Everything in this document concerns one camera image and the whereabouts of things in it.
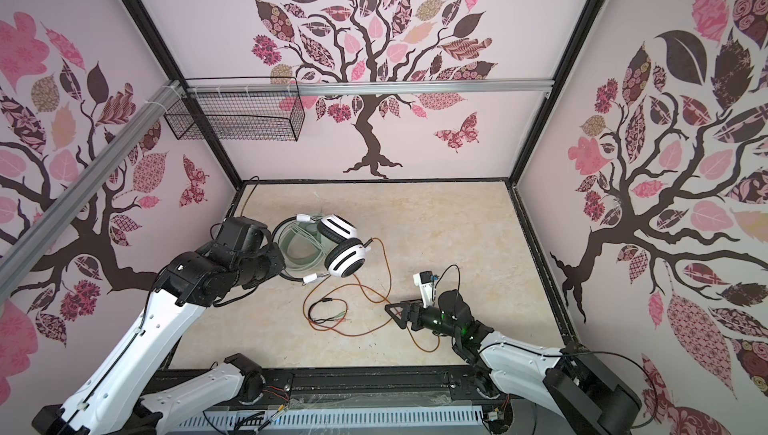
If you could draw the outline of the mint green headphones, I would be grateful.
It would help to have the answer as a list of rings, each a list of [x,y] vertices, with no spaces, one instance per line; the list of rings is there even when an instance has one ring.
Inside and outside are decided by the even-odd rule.
[[[277,225],[274,239],[285,261],[280,274],[285,280],[302,283],[322,265],[326,251],[317,220],[289,217]]]

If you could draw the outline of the white black headphones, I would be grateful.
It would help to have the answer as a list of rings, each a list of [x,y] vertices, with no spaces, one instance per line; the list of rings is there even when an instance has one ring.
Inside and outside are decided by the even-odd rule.
[[[296,214],[286,218],[277,225],[274,239],[285,261],[279,276],[303,285],[355,275],[365,264],[372,242],[363,241],[351,222],[335,214]],[[313,247],[315,254],[290,255],[290,245],[298,239]]]

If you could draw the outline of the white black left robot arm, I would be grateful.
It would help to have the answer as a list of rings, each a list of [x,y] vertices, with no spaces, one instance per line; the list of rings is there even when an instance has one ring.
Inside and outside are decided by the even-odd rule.
[[[187,329],[241,287],[253,293],[284,268],[267,225],[229,217],[215,238],[176,256],[159,273],[136,321],[101,366],[61,405],[33,418],[39,434],[166,434],[221,402],[252,405],[266,384],[262,368],[243,354],[172,388],[147,385]]]

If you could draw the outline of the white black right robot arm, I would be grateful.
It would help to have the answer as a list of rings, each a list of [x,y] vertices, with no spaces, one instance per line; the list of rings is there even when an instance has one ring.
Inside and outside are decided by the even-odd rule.
[[[641,411],[637,394],[595,354],[577,343],[546,348],[509,338],[476,319],[456,289],[434,305],[404,301],[384,310],[402,329],[448,338],[486,398],[528,400],[564,418],[578,434],[629,434]]]

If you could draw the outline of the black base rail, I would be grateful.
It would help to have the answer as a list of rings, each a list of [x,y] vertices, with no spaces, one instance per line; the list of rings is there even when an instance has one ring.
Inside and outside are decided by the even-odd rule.
[[[237,400],[216,407],[267,408],[283,402],[301,404],[371,404],[403,402],[499,406],[513,395],[486,397],[476,384],[474,370],[466,365],[266,368],[260,398],[250,404]]]

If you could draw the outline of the aluminium rail left wall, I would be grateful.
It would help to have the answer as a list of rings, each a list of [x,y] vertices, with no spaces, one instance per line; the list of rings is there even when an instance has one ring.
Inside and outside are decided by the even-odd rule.
[[[138,144],[140,138],[168,108],[181,99],[182,93],[183,89],[177,80],[169,80],[162,85],[118,132],[115,139],[107,144],[52,203],[39,221],[32,224],[20,240],[14,243],[1,260],[2,300],[11,296],[37,261],[71,224],[130,150]]]

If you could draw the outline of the aluminium rail wall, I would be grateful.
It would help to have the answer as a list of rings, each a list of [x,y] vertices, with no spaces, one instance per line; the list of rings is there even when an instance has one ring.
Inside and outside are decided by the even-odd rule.
[[[337,96],[377,94],[422,94],[422,93],[470,93],[470,92],[545,92],[554,86],[551,79],[507,78],[478,80],[435,80],[435,81],[394,81],[394,82],[336,82],[336,83],[262,83],[224,84],[210,80],[209,84],[193,85],[191,80],[186,92],[190,96],[212,94],[223,96],[228,93],[245,95],[270,93],[296,96]]]
[[[107,144],[52,203],[39,221],[32,224],[20,240],[14,243],[1,260],[2,300],[11,296],[37,261],[71,224],[130,150],[138,144],[140,138],[168,108],[181,99],[182,93],[183,89],[177,80],[169,80],[162,85],[118,132],[115,139]]]

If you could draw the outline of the aluminium rail back wall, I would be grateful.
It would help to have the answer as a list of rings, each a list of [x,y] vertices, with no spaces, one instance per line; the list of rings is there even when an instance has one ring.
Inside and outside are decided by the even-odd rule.
[[[186,92],[190,96],[212,94],[223,96],[228,93],[245,95],[270,93],[296,96],[337,96],[377,94],[422,94],[422,93],[470,93],[470,92],[545,92],[554,86],[551,79],[507,78],[478,80],[435,80],[435,81],[394,81],[394,82],[336,82],[336,83],[262,83],[224,84],[210,80],[209,84],[193,85],[191,80]]]

